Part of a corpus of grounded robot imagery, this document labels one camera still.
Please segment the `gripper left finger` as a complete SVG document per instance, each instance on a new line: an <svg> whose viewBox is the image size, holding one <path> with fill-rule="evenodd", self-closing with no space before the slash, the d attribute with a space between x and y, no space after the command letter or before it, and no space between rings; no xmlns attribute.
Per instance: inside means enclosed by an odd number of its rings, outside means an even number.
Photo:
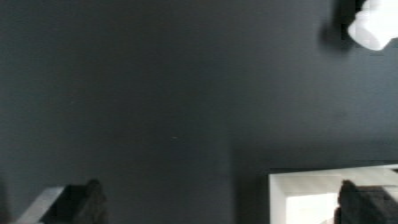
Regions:
<svg viewBox="0 0 398 224"><path fill-rule="evenodd" d="M43 190L16 224L108 224L107 197L96 179Z"/></svg>

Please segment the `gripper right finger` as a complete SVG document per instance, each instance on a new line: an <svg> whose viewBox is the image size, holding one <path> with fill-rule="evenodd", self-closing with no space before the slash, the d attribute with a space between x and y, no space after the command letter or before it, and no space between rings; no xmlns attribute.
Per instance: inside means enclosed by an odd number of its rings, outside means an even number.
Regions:
<svg viewBox="0 0 398 224"><path fill-rule="evenodd" d="M398 224L398 186L343 181L334 224Z"/></svg>

